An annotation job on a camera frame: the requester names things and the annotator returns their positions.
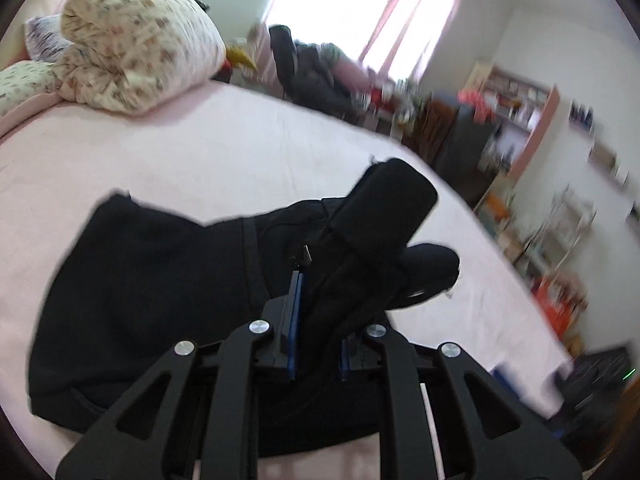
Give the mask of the floral rolled duvet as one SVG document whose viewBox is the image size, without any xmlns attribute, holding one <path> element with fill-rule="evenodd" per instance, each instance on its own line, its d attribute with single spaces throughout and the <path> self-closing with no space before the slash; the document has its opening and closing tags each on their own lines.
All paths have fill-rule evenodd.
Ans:
<svg viewBox="0 0 640 480">
<path fill-rule="evenodd" d="M 204 84 L 226 60 L 214 22 L 195 0 L 67 0 L 53 64 L 58 95 L 129 116 Z"/>
</svg>

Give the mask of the pink bookshelf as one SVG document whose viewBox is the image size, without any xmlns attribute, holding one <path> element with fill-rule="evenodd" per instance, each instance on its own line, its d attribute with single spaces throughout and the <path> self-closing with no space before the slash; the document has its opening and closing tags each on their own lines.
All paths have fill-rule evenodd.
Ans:
<svg viewBox="0 0 640 480">
<path fill-rule="evenodd" d="M 485 159 L 518 182 L 558 109 L 558 87 L 537 84 L 495 64 L 476 61 L 463 89 L 480 92 L 498 124 Z"/>
</svg>

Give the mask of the black pants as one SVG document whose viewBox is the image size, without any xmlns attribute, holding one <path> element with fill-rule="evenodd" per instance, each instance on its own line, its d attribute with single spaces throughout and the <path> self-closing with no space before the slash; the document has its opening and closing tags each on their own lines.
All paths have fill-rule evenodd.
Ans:
<svg viewBox="0 0 640 480">
<path fill-rule="evenodd" d="M 264 457 L 375 434 L 378 397 L 343 382 L 341 343 L 390 310 L 450 289 L 457 253 L 413 244 L 437 203 L 401 159 L 376 162 L 344 197 L 199 224 L 116 193 L 93 211 L 40 312 L 27 385 L 32 414 L 87 431 L 174 344 L 204 346 L 255 321 L 303 275 L 296 379 L 262 398 Z"/>
</svg>

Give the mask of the yellow plush toy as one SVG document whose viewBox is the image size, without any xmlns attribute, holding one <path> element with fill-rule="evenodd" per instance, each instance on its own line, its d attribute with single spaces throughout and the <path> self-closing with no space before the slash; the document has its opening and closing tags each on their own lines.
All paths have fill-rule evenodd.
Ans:
<svg viewBox="0 0 640 480">
<path fill-rule="evenodd" d="M 212 80 L 229 82 L 235 68 L 246 68 L 256 72 L 257 65 L 241 47 L 227 46 L 221 69 L 212 77 Z"/>
</svg>

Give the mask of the pink curtain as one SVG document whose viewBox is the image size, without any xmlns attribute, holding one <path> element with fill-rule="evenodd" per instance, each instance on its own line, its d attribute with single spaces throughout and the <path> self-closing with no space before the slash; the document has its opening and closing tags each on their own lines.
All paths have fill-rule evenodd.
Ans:
<svg viewBox="0 0 640 480">
<path fill-rule="evenodd" d="M 417 84 L 461 0 L 387 0 L 358 61 Z"/>
</svg>

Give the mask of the purple patterned pillow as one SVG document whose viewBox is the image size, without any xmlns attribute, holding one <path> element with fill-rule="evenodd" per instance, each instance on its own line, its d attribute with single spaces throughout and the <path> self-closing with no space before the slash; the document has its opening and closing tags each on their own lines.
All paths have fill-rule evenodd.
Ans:
<svg viewBox="0 0 640 480">
<path fill-rule="evenodd" d="M 32 61 L 54 63 L 73 43 L 62 35 L 61 15 L 35 16 L 24 24 L 25 49 Z"/>
</svg>

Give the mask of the floral pink-edged pillow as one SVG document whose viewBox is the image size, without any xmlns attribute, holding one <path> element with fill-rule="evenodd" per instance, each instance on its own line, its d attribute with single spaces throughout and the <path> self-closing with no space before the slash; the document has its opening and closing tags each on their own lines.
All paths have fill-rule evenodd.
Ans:
<svg viewBox="0 0 640 480">
<path fill-rule="evenodd" d="M 58 104 L 62 98 L 57 81 L 52 63 L 22 61 L 5 68 L 1 71 L 1 117 Z"/>
</svg>

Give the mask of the dark cabinet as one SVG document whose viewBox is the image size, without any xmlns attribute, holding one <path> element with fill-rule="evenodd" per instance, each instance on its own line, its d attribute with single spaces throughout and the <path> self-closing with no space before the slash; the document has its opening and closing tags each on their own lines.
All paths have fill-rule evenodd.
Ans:
<svg viewBox="0 0 640 480">
<path fill-rule="evenodd" d="M 498 119 L 488 119 L 480 124 L 474 119 L 475 108 L 461 104 L 451 93 L 432 92 L 430 100 L 451 108 L 454 122 L 427 165 L 470 208 L 475 208 L 498 176 L 499 170 L 487 150 L 501 136 L 502 123 Z"/>
</svg>

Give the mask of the black recliner chair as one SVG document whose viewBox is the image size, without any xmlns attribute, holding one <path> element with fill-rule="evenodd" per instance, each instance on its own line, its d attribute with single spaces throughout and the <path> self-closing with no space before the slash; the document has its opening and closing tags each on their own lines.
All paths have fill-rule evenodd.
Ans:
<svg viewBox="0 0 640 480">
<path fill-rule="evenodd" d="M 367 71 L 346 58 L 334 44 L 300 44 L 284 25 L 269 27 L 270 48 L 284 95 L 294 104 L 358 125 L 373 81 Z"/>
</svg>

